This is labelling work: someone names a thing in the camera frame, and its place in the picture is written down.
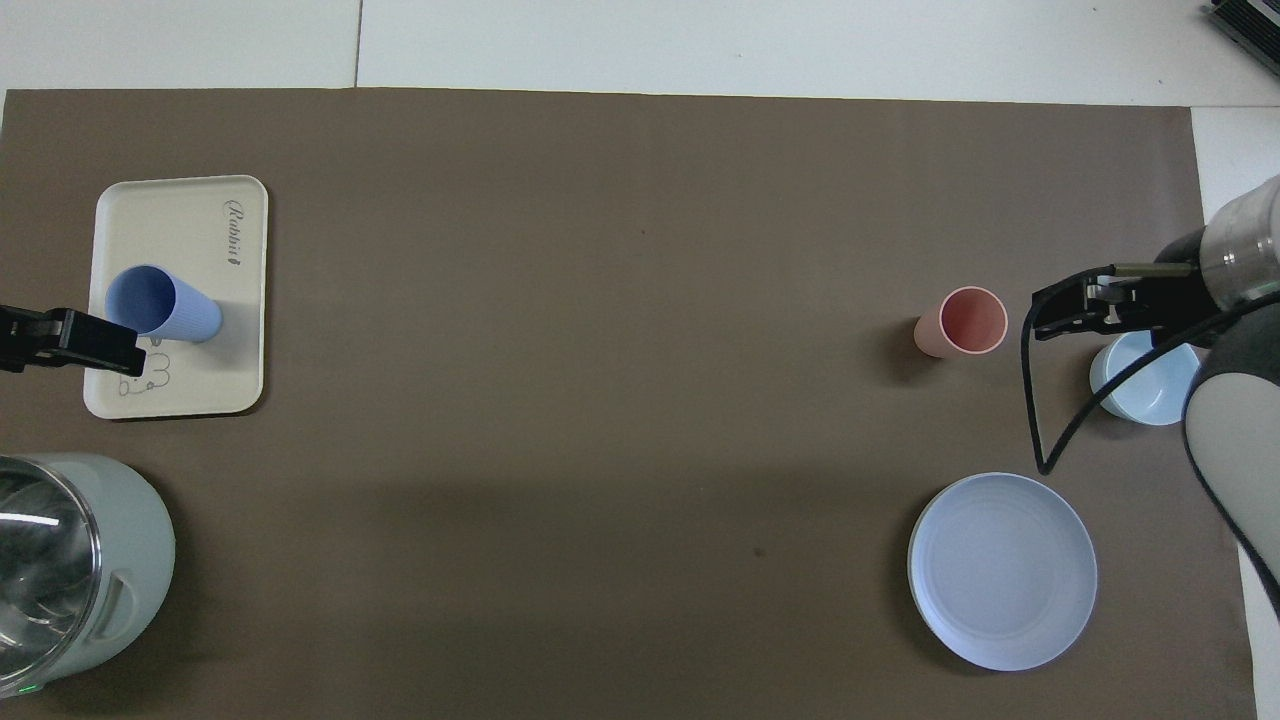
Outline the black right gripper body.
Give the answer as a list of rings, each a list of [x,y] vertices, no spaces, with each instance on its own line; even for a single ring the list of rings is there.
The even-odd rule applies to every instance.
[[[1152,331],[1164,341],[1216,315],[1216,301],[1194,263],[1114,264],[1105,277],[1106,334]]]

